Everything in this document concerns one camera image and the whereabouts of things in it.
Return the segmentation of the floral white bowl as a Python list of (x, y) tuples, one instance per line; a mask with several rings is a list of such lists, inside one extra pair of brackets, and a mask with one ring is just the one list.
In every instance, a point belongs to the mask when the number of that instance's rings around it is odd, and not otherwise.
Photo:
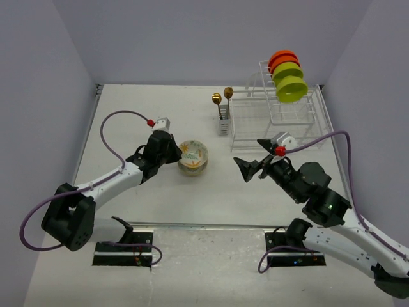
[(192, 168), (208, 164), (208, 149), (198, 140), (187, 140), (179, 144), (182, 151), (181, 159), (178, 163), (182, 163)]

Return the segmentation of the blue yellow patterned bowl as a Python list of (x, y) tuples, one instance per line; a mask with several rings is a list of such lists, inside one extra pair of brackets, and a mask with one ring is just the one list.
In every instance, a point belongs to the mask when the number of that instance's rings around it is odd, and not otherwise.
[(184, 175), (194, 177), (194, 176), (201, 175), (205, 171), (205, 169), (207, 168), (207, 163), (204, 163), (203, 165), (195, 167), (195, 168), (186, 166), (182, 163), (178, 163), (178, 168)]

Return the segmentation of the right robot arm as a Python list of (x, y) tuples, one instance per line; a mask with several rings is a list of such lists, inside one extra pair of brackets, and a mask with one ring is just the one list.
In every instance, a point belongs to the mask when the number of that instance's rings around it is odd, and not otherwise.
[(397, 243), (357, 214), (352, 204), (329, 188), (331, 177), (317, 162), (295, 169), (286, 157), (289, 139), (259, 139), (268, 155), (252, 162), (233, 160), (248, 182), (254, 175), (271, 178), (295, 202), (306, 219), (296, 218), (284, 234), (285, 244), (273, 248), (330, 255), (374, 280), (397, 299), (408, 298), (408, 248)]

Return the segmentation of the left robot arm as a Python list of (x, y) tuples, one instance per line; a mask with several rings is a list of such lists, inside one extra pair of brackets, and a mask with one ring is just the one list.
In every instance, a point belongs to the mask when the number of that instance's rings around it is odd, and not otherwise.
[(133, 228), (118, 217), (96, 219), (103, 205), (121, 193), (154, 177), (164, 164), (178, 162), (179, 149), (171, 133), (153, 132), (143, 152), (135, 152), (119, 169), (95, 183), (63, 184), (58, 187), (43, 217), (41, 227), (70, 251), (77, 251), (87, 242), (100, 242), (126, 251), (133, 246)]

